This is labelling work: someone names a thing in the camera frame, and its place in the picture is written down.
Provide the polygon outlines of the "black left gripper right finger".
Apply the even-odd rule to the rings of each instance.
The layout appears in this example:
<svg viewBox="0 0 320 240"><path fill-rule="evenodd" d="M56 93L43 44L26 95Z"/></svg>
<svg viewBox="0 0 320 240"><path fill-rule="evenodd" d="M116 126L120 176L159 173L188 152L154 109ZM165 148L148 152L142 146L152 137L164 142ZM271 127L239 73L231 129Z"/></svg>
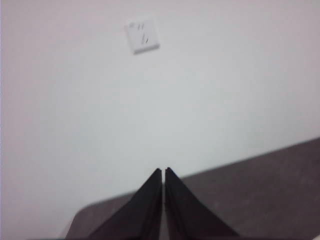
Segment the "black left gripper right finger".
<svg viewBox="0 0 320 240"><path fill-rule="evenodd" d="M165 209L171 240L228 240L240 236L202 204L170 167L165 170Z"/></svg>

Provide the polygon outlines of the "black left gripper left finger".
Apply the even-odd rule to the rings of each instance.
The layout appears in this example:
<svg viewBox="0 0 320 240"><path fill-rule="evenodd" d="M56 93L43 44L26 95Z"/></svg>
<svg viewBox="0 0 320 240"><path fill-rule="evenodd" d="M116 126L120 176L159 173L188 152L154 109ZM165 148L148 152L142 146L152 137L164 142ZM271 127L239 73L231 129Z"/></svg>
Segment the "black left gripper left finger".
<svg viewBox="0 0 320 240"><path fill-rule="evenodd" d="M157 168L122 208L89 235L89 239L158 240L162 193L162 171Z"/></svg>

